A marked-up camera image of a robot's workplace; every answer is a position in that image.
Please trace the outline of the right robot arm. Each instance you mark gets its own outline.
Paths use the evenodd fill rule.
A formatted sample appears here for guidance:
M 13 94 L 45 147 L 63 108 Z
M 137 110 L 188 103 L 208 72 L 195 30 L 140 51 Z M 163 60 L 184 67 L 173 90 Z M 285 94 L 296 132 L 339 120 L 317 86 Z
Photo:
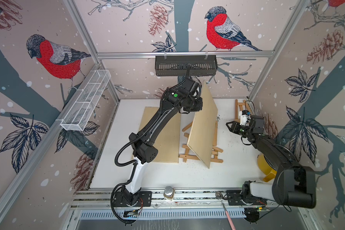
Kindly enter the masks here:
M 261 152 L 277 172 L 273 184 L 246 181 L 242 197 L 253 196 L 275 201 L 279 205 L 313 209 L 316 206 L 315 172 L 302 166 L 286 147 L 264 134 L 264 119 L 245 115 L 240 122 L 226 123 L 231 133 L 247 139 L 249 145 Z

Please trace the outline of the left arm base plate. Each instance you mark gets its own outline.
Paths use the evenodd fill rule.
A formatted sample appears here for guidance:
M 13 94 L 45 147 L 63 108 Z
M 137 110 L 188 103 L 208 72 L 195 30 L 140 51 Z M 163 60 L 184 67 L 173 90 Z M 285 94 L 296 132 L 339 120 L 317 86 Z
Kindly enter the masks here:
M 150 207 L 152 200 L 151 191 L 141 191 L 134 204 L 128 203 L 127 199 L 124 198 L 122 192 L 116 192 L 114 198 L 112 199 L 112 204 L 114 207 L 141 207 L 140 200 L 143 202 L 143 207 Z

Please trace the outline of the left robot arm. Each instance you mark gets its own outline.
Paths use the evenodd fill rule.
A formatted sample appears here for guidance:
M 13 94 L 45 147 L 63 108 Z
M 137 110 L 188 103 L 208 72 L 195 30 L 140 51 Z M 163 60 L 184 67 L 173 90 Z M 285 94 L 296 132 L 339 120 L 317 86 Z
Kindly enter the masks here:
M 121 186 L 121 192 L 128 205 L 134 205 L 139 200 L 144 166 L 152 162 L 158 155 L 158 150 L 153 146 L 157 137 L 177 113 L 183 111 L 188 114 L 202 109 L 201 91 L 201 83 L 190 77 L 167 88 L 160 99 L 159 109 L 151 120 L 138 133 L 129 135 L 129 143 L 122 150 L 131 146 L 133 159 L 126 163 L 119 163 L 118 160 L 115 160 L 119 167 L 133 165 L 130 178 Z

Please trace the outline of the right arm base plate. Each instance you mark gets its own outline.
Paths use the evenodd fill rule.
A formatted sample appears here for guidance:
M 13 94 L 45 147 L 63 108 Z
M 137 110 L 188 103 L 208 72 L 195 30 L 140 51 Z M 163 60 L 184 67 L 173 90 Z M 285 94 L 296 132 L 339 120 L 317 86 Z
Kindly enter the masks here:
M 246 194 L 242 190 L 227 190 L 226 199 L 230 206 L 265 206 L 267 205 L 267 200 Z

